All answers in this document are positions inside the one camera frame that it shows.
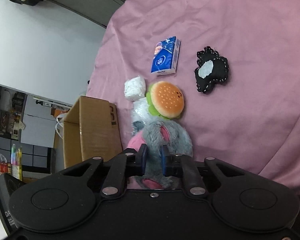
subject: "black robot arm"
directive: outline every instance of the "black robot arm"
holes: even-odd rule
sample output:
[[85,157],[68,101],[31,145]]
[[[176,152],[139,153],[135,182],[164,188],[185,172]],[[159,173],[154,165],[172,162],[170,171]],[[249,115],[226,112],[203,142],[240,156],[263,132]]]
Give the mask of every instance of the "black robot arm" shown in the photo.
[[108,162],[94,157],[20,186],[6,205],[18,228],[8,239],[300,239],[290,229],[299,199],[284,185],[163,146],[162,172],[179,177],[181,188],[127,189],[128,177],[144,174],[146,157],[146,145],[128,148]]

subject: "hamburger toy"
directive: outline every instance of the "hamburger toy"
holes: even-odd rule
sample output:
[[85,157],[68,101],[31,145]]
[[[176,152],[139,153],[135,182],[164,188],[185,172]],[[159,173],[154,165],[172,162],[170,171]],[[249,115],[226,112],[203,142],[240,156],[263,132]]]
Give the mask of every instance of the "hamburger toy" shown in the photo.
[[159,81],[151,85],[146,98],[149,104],[149,113],[165,119],[180,118],[185,107],[181,90],[166,81]]

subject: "gray plush toy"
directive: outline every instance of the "gray plush toy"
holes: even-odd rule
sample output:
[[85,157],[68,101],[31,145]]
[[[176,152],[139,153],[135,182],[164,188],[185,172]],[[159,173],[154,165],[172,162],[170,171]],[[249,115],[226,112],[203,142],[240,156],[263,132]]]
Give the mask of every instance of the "gray plush toy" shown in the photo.
[[177,188],[180,179],[172,176],[165,177],[162,174],[160,147],[166,144],[172,154],[192,157],[192,142],[186,130],[174,121],[163,119],[153,121],[144,127],[140,123],[133,126],[136,130],[141,130],[136,134],[135,139],[132,138],[128,147],[136,149],[141,143],[146,143],[149,150],[146,172],[142,177],[136,176],[136,182],[146,189],[154,189],[155,185],[157,188],[164,189]]

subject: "pink table cover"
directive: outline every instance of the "pink table cover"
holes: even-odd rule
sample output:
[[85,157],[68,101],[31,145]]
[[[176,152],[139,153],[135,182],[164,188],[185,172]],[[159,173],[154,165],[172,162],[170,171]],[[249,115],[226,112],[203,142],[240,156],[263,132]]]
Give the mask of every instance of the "pink table cover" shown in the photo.
[[[150,74],[158,41],[181,40],[177,73]],[[228,58],[230,81],[197,92],[196,53]],[[122,144],[131,137],[124,82],[166,80],[184,93],[178,121],[196,160],[214,156],[300,193],[300,0],[127,0],[112,16],[87,96],[118,107]]]

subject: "blue tissue pack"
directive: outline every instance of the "blue tissue pack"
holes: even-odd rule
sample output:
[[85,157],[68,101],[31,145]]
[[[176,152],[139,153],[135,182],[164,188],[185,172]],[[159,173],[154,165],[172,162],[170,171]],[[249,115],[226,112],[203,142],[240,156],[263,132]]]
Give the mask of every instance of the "blue tissue pack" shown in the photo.
[[151,73],[156,76],[173,74],[177,71],[180,40],[176,36],[160,41],[155,46]]

